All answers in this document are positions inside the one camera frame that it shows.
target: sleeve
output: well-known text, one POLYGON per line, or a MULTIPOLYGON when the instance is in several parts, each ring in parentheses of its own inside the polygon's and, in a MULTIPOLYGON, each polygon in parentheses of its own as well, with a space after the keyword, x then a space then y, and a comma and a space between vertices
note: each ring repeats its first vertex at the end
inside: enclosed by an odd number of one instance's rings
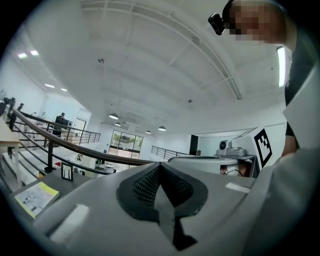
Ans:
POLYGON ((288 123, 286 124, 285 136, 295 136, 294 131, 291 129, 291 126, 288 123))

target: dark shirt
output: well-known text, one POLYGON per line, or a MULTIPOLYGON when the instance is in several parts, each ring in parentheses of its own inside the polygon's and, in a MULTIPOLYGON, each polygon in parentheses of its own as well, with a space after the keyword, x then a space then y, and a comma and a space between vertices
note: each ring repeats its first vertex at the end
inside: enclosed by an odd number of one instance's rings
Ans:
MULTIPOLYGON (((289 81, 284 90, 286 106, 293 100, 305 80, 308 78, 308 75, 316 62, 316 58, 317 54, 312 47, 307 33, 302 28, 298 27, 296 46, 292 53, 289 81)), ((295 136, 289 124, 287 124, 285 135, 295 136)))

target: desk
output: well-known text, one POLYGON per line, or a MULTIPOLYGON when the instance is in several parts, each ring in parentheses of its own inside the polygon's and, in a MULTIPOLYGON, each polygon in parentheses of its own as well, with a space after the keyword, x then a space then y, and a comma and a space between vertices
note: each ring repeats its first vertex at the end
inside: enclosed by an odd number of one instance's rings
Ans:
POLYGON ((19 188, 22 187, 19 169, 19 144, 20 140, 9 129, 6 122, 0 118, 0 147, 13 147, 15 160, 15 174, 19 188))
POLYGON ((19 216, 22 216, 24 219, 27 219, 30 222, 33 222, 34 219, 28 213, 26 213, 25 210, 17 203, 17 201, 15 200, 15 195, 21 193, 22 191, 25 191, 26 189, 32 187, 33 185, 39 182, 43 182, 46 185, 48 185, 50 188, 59 191, 59 197, 57 198, 57 201, 58 201, 61 198, 63 198, 65 195, 69 194, 71 191, 75 190, 76 188, 78 188, 79 186, 81 186, 82 184, 90 180, 91 180, 90 178, 75 172, 73 173, 73 181, 65 180, 61 178, 61 169, 57 169, 47 174, 46 176, 40 179, 37 179, 34 182, 24 186, 23 188, 18 189, 17 191, 9 195, 9 198, 14 204, 17 214, 19 216))

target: white wall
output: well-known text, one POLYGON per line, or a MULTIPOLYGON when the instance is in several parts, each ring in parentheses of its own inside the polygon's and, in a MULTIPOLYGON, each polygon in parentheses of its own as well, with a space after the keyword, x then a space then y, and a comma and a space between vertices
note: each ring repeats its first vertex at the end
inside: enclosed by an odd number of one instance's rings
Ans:
POLYGON ((191 135, 173 134, 158 136, 154 141, 154 146, 166 150, 189 154, 191 135))
POLYGON ((55 122, 56 117, 63 112, 65 114, 64 118, 74 123, 79 110, 79 106, 74 104, 73 100, 69 102, 69 100, 63 97, 60 99, 59 97, 54 97, 52 94, 49 94, 45 97, 40 112, 41 114, 45 112, 45 118, 53 122, 55 122))
POLYGON ((7 98, 15 98, 15 109, 24 103, 22 111, 27 114, 40 112, 46 92, 33 82, 9 54, 2 59, 0 66, 0 91, 7 98))
POLYGON ((92 114, 86 126, 86 130, 94 133, 101 133, 102 130, 102 120, 96 115, 92 114))
POLYGON ((113 134, 114 130, 143 137, 139 159, 151 160, 151 158, 150 158, 151 150, 152 150, 152 146, 155 143, 154 137, 147 136, 147 135, 140 134, 140 133, 136 133, 136 132, 123 130, 121 128, 111 127, 111 126, 105 125, 105 124, 101 125, 101 130, 100 130, 100 133, 101 133, 100 140, 99 140, 99 142, 100 142, 100 148, 99 148, 100 150, 99 151, 100 152, 103 152, 104 150, 106 150, 106 152, 108 153, 112 134, 113 134))
MULTIPOLYGON (((272 157, 266 166, 273 165, 282 155, 285 146, 287 123, 265 126, 266 134, 272 149, 272 157)), ((201 156, 212 157, 219 148, 221 141, 232 140, 236 136, 199 137, 198 150, 201 156)))
POLYGON ((86 109, 81 107, 80 110, 79 110, 78 116, 76 118, 86 121, 86 124, 85 124, 85 127, 84 127, 86 129, 88 124, 89 124, 88 121, 90 120, 90 117, 91 117, 91 113, 89 111, 87 111, 86 109))
POLYGON ((219 148, 221 141, 230 141, 236 136, 199 137, 198 150, 202 157, 213 157, 219 148))
POLYGON ((285 147, 286 129, 286 122, 265 127, 265 132, 269 138, 272 150, 272 157, 266 166, 273 165, 281 157, 285 147))

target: paper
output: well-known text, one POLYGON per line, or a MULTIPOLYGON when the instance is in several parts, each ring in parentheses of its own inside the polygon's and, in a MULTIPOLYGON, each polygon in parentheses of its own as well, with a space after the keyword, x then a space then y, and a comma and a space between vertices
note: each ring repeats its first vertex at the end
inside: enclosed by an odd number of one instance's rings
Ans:
POLYGON ((58 191, 50 188, 43 182, 39 182, 17 194, 15 199, 22 208, 35 219, 36 216, 58 196, 58 191))

